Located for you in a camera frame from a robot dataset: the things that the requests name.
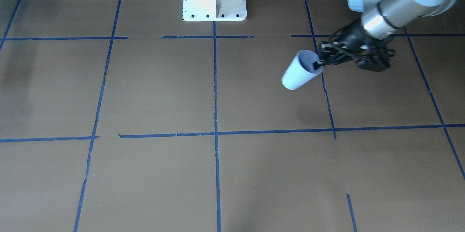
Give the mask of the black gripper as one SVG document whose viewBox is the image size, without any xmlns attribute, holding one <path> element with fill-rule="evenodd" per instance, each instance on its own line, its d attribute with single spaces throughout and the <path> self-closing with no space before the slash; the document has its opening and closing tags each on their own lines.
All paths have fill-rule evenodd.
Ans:
<svg viewBox="0 0 465 232">
<path fill-rule="evenodd" d="M 323 70 L 354 59 L 374 60 L 379 58 L 378 39 L 372 38 L 365 30 L 361 19 L 356 19 L 341 29 L 336 41 L 320 41 L 319 54 L 312 63 L 313 71 Z"/>
</svg>

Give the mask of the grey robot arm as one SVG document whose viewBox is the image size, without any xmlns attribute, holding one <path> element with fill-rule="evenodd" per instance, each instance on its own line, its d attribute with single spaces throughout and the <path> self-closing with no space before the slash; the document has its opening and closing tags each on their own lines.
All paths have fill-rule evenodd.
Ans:
<svg viewBox="0 0 465 232">
<path fill-rule="evenodd" d="M 387 48 L 397 30 L 420 17 L 436 16 L 457 0 L 347 0 L 359 18 L 320 43 L 312 68 L 355 60 L 358 68 L 381 72 L 390 68 L 395 51 Z"/>
</svg>

